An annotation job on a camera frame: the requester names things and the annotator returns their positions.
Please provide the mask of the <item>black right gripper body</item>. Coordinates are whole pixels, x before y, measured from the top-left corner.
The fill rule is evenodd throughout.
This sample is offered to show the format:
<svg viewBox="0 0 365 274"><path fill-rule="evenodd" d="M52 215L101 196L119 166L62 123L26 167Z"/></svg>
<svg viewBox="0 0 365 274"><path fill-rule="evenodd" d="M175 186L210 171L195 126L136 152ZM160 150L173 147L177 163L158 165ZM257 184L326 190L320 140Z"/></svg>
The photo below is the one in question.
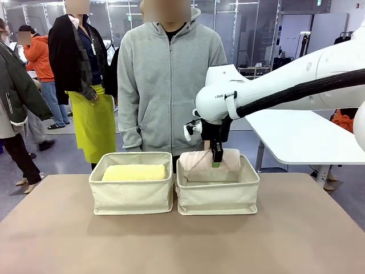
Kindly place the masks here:
<svg viewBox="0 0 365 274"><path fill-rule="evenodd" d="M232 119L227 115L223 120L215 122L201 119L202 133L201 139L204 141L220 141L226 143L229 137Z"/></svg>

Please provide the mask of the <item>pink towel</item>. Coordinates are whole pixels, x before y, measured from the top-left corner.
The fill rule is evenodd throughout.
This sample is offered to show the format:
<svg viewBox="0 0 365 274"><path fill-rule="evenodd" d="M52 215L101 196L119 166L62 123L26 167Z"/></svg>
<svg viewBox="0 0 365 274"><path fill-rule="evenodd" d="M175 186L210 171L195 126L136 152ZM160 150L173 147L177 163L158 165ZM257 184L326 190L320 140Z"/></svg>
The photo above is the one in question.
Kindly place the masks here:
<svg viewBox="0 0 365 274"><path fill-rule="evenodd" d="M213 153L208 150L182 153L179 162L186 171L208 171L212 168L238 171L241 168L240 152L232 148L223 151L221 162L214 162Z"/></svg>

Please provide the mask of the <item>yellow towel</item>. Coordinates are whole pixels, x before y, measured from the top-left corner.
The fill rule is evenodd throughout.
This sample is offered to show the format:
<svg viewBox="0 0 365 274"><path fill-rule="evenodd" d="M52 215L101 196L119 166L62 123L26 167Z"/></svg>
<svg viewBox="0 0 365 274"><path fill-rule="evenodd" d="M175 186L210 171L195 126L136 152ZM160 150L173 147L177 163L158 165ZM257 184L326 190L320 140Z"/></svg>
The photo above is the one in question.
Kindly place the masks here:
<svg viewBox="0 0 365 274"><path fill-rule="evenodd" d="M103 181L148 181L165 179L165 166L162 164L145 165L145 164L126 164L113 165L107 167L102 180Z"/></svg>

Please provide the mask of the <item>grey-sleeved right forearm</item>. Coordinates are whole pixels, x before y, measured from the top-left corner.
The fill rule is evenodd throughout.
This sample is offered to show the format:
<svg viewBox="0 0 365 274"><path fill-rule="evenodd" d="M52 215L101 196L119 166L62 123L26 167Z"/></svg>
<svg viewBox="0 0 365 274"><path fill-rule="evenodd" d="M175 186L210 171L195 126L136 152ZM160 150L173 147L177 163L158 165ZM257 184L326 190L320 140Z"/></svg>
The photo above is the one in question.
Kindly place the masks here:
<svg viewBox="0 0 365 274"><path fill-rule="evenodd" d="M142 151L142 137L137 121L137 106L122 104L118 109L118 128L123 138L123 148L127 151Z"/></svg>

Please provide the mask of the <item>beige fabric basket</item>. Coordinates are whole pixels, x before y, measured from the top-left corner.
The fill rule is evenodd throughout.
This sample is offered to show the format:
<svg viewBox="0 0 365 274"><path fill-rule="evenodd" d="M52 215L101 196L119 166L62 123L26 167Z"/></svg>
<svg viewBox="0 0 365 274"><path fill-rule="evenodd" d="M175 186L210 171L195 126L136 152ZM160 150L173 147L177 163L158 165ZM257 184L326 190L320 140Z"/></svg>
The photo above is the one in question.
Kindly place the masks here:
<svg viewBox="0 0 365 274"><path fill-rule="evenodd" d="M165 166L165 179L103 181L109 166L145 164ZM95 215L141 215L170 212L173 207L173 165L168 152L114 152L105 154L89 176Z"/></svg>
<svg viewBox="0 0 365 274"><path fill-rule="evenodd" d="M186 170L176 163L177 209L181 215L252 215L257 213L259 176L244 155L240 169L225 163L208 170Z"/></svg>

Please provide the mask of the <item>wooden shoe rack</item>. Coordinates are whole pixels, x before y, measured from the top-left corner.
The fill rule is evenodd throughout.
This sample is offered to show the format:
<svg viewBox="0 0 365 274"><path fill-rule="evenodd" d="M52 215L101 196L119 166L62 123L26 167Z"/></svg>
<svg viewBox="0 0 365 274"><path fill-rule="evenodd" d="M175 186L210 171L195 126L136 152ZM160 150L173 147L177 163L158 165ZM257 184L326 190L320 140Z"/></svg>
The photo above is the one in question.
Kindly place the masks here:
<svg viewBox="0 0 365 274"><path fill-rule="evenodd" d="M242 76L253 80L271 72L272 67L260 62L252 67L249 67L248 65L239 65L237 70Z"/></svg>

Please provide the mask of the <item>person in grey hoodie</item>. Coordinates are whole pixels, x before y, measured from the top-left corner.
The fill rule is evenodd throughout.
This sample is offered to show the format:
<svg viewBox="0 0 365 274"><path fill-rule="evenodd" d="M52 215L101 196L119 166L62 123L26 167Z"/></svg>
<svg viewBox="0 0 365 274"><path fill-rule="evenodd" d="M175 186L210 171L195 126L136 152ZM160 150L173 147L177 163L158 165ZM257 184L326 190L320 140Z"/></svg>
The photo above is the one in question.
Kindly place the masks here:
<svg viewBox="0 0 365 274"><path fill-rule="evenodd" d="M136 105L141 152L168 152L176 162L204 148L185 139L197 93L212 66L227 63L220 36L197 21L191 0L143 0L143 24L126 32L117 62L118 104Z"/></svg>

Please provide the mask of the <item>white table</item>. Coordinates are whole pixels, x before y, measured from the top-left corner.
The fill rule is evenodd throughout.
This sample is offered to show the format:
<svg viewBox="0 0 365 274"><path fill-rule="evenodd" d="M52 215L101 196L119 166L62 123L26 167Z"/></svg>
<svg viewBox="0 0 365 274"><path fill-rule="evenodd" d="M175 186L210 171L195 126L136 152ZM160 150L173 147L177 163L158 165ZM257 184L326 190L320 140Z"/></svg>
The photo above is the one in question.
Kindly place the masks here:
<svg viewBox="0 0 365 274"><path fill-rule="evenodd" d="M312 111L262 110L246 116L259 138L255 168L262 167L268 149L286 165L318 166L316 178L324 186L334 165L365 165L365 151L354 134Z"/></svg>

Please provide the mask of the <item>black luggage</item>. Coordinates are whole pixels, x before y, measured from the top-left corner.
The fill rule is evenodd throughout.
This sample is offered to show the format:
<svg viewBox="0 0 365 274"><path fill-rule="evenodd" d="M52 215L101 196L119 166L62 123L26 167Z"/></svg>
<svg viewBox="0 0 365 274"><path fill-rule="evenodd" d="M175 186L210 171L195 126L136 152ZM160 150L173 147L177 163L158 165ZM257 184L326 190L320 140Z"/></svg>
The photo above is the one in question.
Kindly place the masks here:
<svg viewBox="0 0 365 274"><path fill-rule="evenodd" d="M273 59L272 70L276 70L276 69L290 63L293 60L294 60L294 57L275 57Z"/></svg>

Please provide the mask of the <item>black tripod stand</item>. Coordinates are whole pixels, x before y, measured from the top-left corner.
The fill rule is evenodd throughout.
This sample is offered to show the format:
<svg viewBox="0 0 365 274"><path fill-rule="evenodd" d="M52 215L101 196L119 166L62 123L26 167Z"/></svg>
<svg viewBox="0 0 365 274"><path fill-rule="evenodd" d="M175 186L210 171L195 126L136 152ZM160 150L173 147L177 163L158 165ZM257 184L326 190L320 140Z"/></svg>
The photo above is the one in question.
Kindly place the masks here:
<svg viewBox="0 0 365 274"><path fill-rule="evenodd" d="M307 44L309 42L309 38L310 38L311 32L310 31L301 31L300 32L300 37L302 38L302 42L301 42L301 50L299 53L299 57L302 57L304 55L306 55L307 53Z"/></svg>

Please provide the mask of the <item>black clothes rack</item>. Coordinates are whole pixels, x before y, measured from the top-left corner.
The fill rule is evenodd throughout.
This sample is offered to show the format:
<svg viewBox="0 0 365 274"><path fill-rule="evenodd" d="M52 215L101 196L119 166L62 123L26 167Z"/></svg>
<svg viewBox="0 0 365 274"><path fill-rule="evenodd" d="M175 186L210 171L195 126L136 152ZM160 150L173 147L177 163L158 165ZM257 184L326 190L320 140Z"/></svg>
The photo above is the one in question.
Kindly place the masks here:
<svg viewBox="0 0 365 274"><path fill-rule="evenodd" d="M342 42L346 42L349 41L351 39L353 32L349 31L349 32L341 32L339 37L337 37L334 41L334 44L338 44L338 43L342 43Z"/></svg>

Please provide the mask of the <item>person with yellow apron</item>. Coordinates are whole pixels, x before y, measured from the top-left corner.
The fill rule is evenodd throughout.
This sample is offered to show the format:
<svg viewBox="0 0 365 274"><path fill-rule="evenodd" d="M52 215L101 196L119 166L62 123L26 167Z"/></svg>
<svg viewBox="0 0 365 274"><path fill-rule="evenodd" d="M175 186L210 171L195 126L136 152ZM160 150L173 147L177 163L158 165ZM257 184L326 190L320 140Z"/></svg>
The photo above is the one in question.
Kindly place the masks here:
<svg viewBox="0 0 365 274"><path fill-rule="evenodd" d="M78 149L95 168L116 151L116 126L107 49L89 13L87 0L66 0L66 13L48 33L48 50L58 103L71 105Z"/></svg>

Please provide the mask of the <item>person in grey trousers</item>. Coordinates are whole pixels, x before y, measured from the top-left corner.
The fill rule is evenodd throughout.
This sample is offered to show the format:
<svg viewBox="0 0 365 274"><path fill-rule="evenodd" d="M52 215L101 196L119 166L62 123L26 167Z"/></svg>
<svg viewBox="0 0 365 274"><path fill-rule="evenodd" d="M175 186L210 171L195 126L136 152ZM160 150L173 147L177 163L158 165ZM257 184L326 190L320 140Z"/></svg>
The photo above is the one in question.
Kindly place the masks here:
<svg viewBox="0 0 365 274"><path fill-rule="evenodd" d="M39 151L46 151L52 148L56 141L49 139L44 133L41 120L35 116L31 111L28 111L27 127L30 130L34 143L37 145Z"/></svg>

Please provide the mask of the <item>person in orange hoodie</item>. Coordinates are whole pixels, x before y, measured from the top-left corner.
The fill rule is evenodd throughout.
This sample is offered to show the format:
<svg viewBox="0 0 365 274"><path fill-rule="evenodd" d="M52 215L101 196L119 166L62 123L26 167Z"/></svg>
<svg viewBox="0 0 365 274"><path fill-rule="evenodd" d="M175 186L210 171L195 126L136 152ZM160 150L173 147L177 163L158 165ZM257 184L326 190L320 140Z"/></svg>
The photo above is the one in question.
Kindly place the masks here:
<svg viewBox="0 0 365 274"><path fill-rule="evenodd" d="M41 93L53 114L54 123L47 129L64 128L70 121L65 105L59 104L56 97L55 78L49 62L48 36L41 36L29 25L20 26L19 31L31 33L31 43L23 46L23 51L28 61L27 69L35 71Z"/></svg>

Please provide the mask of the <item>person in dark green jacket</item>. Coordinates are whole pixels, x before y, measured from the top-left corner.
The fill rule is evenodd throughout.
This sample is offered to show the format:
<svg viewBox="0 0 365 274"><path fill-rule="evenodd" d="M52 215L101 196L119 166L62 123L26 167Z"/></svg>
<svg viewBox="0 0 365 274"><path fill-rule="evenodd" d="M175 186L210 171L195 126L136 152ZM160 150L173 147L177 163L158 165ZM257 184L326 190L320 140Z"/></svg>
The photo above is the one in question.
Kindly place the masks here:
<svg viewBox="0 0 365 274"><path fill-rule="evenodd" d="M7 24L0 18L0 140L23 173L17 186L27 184L24 193L29 194L42 178L21 132L28 121L28 112L40 120L50 119L52 113L23 62L4 42L9 35Z"/></svg>

